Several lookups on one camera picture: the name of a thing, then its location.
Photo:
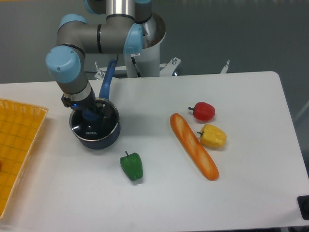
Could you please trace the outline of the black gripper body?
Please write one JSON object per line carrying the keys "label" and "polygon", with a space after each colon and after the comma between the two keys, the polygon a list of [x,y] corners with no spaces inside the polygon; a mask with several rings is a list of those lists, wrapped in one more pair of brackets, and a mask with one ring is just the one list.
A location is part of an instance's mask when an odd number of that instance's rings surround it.
{"label": "black gripper body", "polygon": [[61,97],[63,105],[72,110],[88,110],[92,113],[96,111],[96,97],[94,91],[90,91],[89,95],[80,101],[72,100],[64,94]]}

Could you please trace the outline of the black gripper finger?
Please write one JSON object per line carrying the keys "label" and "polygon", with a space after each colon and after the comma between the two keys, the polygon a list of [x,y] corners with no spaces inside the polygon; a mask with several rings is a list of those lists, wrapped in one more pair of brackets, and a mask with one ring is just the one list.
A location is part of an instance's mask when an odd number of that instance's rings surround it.
{"label": "black gripper finger", "polygon": [[102,106],[99,107],[99,118],[101,121],[102,127],[106,127],[111,118],[112,110],[109,104],[104,103]]}

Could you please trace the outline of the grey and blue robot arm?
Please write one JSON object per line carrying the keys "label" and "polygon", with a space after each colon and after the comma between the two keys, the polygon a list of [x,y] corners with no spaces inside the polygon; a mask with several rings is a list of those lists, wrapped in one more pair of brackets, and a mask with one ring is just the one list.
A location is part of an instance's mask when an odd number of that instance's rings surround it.
{"label": "grey and blue robot arm", "polygon": [[166,27],[149,0],[86,0],[84,5],[93,14],[106,15],[106,22],[90,25],[80,15],[64,16],[45,63],[63,91],[63,104],[94,119],[95,95],[84,73],[85,56],[122,54],[128,77],[157,77]]}

